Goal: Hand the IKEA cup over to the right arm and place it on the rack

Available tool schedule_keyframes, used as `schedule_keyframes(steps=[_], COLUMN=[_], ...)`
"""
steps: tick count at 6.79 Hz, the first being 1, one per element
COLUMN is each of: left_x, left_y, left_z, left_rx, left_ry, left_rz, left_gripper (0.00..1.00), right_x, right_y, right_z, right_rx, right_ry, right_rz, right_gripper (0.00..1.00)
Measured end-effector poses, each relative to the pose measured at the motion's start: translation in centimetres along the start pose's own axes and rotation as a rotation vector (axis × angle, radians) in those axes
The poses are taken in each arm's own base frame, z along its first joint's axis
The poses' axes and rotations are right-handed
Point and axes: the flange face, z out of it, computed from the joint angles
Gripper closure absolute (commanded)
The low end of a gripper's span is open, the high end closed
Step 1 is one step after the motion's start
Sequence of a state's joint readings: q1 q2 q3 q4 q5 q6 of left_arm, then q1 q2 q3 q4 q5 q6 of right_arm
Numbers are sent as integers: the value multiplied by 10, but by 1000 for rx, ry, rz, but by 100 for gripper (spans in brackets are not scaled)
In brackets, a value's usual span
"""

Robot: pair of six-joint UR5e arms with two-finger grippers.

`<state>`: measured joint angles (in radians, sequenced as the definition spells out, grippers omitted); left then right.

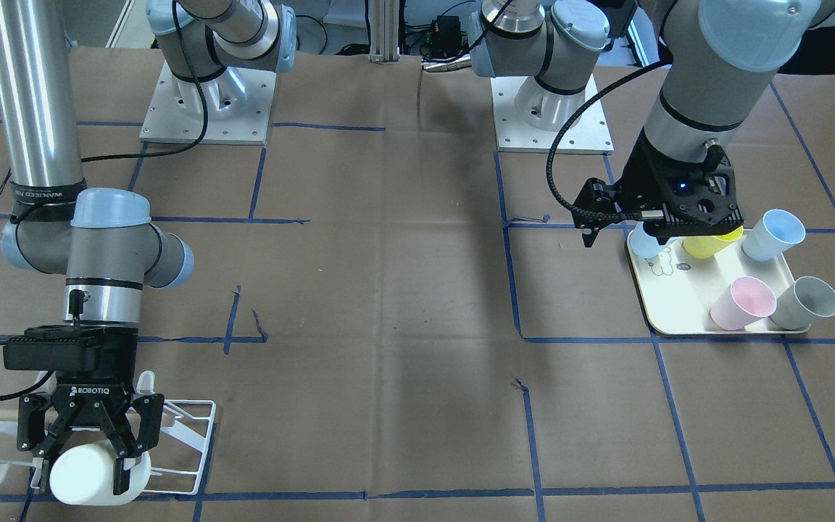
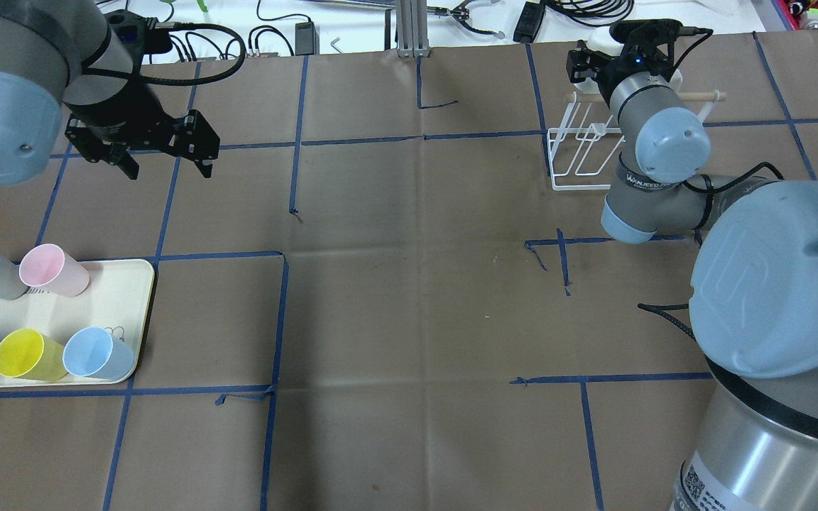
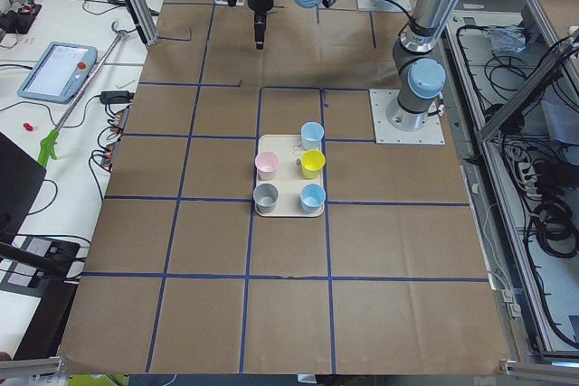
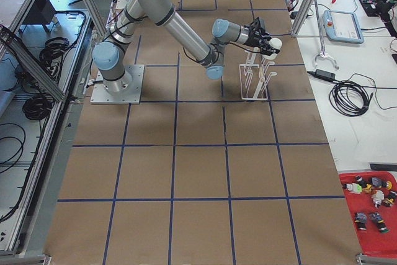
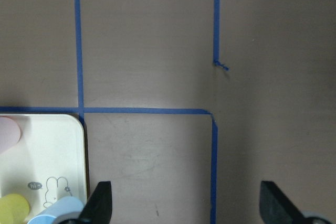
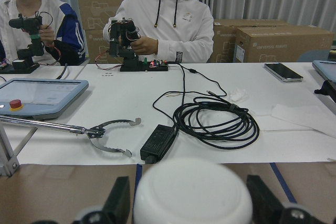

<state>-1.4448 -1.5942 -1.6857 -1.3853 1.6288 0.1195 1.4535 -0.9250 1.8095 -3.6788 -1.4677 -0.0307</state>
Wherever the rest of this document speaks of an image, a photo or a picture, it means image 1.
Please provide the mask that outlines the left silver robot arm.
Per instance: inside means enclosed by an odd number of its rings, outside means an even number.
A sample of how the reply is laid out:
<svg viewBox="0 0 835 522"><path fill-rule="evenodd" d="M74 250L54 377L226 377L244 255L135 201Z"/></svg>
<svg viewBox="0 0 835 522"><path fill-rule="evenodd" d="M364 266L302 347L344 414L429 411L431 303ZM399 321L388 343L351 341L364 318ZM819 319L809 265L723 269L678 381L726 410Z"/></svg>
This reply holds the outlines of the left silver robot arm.
<svg viewBox="0 0 835 522"><path fill-rule="evenodd" d="M664 46L658 62L599 92L666 66L668 73L636 140L622 178L584 182L567 201L554 184L561 139L582 112L610 24L587 1L483 1L470 15L475 73L526 76L533 123L556 133L546 176L553 197L582 229L590 247L601 229L645 223L660 244L675 236L716 236L743 225L726 155L770 80L798 50L806 30L835 26L835 1L641 1Z"/></svg>

